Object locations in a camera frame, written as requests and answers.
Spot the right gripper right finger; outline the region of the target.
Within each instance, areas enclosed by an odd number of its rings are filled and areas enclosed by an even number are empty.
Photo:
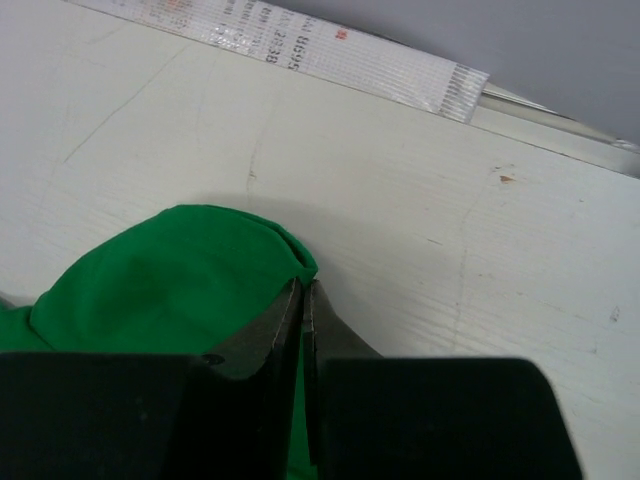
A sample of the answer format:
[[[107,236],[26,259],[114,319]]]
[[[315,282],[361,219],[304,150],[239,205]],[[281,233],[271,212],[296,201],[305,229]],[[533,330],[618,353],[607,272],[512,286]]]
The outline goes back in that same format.
[[[521,358],[393,358],[319,282],[302,325],[309,454],[322,479],[579,479],[543,373]]]

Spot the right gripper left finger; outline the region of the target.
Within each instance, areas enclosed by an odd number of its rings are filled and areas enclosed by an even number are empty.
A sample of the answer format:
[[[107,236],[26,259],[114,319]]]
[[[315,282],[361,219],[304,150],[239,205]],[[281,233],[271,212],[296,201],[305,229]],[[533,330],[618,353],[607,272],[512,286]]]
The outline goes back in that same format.
[[[303,289],[202,354],[7,352],[5,479],[282,479]]]

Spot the green polo shirt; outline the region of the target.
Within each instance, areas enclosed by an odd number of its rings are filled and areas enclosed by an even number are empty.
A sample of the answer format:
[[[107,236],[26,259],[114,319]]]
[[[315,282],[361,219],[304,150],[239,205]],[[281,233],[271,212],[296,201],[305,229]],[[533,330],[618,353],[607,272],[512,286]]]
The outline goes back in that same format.
[[[29,306],[1,309],[7,352],[202,354],[317,265],[285,229],[212,205],[180,205],[94,248]]]

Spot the white printed label strip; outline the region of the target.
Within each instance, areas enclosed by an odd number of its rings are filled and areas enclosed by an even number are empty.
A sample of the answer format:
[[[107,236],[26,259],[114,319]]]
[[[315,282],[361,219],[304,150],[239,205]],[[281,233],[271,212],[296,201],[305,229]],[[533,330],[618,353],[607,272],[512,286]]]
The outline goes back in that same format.
[[[92,1],[81,6],[467,123],[488,74],[264,1]]]

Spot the aluminium table frame rail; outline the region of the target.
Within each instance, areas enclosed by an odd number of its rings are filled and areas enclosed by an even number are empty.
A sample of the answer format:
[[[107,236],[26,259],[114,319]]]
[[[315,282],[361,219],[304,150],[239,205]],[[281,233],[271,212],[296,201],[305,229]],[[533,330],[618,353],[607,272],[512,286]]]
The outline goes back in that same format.
[[[633,178],[639,147],[492,84],[485,86],[471,125]]]

